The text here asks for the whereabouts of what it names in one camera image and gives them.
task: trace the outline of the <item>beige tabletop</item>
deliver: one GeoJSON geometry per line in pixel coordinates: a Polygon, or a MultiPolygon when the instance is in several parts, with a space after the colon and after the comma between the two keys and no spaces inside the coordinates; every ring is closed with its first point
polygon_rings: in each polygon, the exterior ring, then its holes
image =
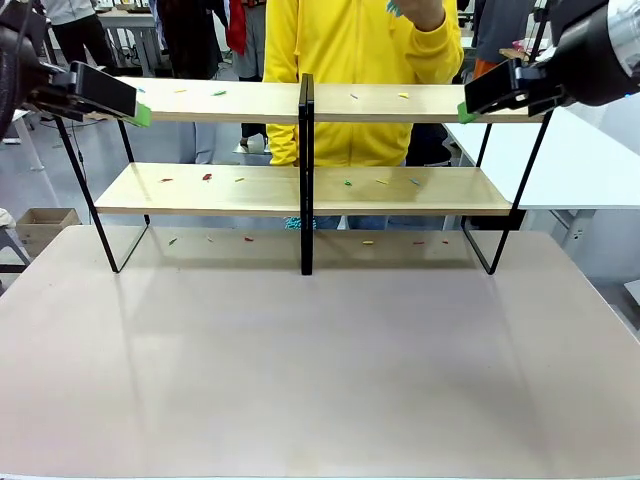
{"type": "Polygon", "coordinates": [[[66,229],[0,298],[0,471],[640,473],[637,340],[547,236],[489,277],[443,235],[319,233],[302,277],[297,232],[154,228],[114,275],[66,229]]]}

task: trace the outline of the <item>lower shelf board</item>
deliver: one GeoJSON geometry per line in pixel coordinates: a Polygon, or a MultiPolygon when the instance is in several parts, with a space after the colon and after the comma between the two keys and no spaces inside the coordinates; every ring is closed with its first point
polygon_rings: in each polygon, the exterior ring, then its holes
{"type": "MultiPolygon", "coordinates": [[[[287,167],[134,163],[96,202],[100,213],[297,216],[299,170],[287,167]]],[[[317,168],[314,214],[508,215],[477,168],[317,168]]]]}

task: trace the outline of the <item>yellow jacket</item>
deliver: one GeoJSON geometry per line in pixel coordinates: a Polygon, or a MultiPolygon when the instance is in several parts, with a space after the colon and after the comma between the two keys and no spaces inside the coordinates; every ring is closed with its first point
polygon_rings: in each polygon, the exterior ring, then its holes
{"type": "MultiPolygon", "coordinates": [[[[269,0],[265,82],[445,84],[462,63],[456,0],[444,0],[446,19],[420,32],[387,13],[388,0],[269,0]]],[[[298,158],[293,125],[268,125],[273,165],[298,158]]],[[[410,124],[316,124],[318,166],[399,165],[410,124]]]]}

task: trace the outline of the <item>wooden shelf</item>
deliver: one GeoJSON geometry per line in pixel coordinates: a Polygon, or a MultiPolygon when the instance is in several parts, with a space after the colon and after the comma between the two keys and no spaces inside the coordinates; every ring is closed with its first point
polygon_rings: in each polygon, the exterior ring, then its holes
{"type": "MultiPolygon", "coordinates": [[[[476,168],[319,168],[314,196],[316,215],[507,215],[511,208],[476,168]]],[[[96,208],[114,214],[297,216],[299,171],[131,164],[96,208]],[[208,173],[211,180],[202,180],[208,173]],[[173,180],[162,182],[166,178],[173,180]]]]}
{"type": "MultiPolygon", "coordinates": [[[[297,125],[300,85],[129,78],[156,121],[297,125]],[[218,91],[225,95],[213,96],[218,91]]],[[[462,85],[315,85],[316,122],[457,123],[462,85]],[[399,96],[407,93],[409,98],[399,96]]],[[[526,109],[485,115],[476,123],[539,123],[526,109]]]]}
{"type": "MultiPolygon", "coordinates": [[[[316,122],[458,123],[462,85],[315,85],[316,122]],[[406,93],[409,98],[399,94],[406,93]]],[[[540,123],[526,109],[484,115],[475,123],[540,123]]]]}

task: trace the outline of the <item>hand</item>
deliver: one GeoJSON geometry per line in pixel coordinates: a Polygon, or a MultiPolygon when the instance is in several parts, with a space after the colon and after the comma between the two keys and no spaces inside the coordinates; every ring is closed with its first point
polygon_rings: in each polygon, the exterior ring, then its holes
{"type": "Polygon", "coordinates": [[[444,22],[442,0],[394,0],[394,3],[422,32],[431,32],[444,22]]]}

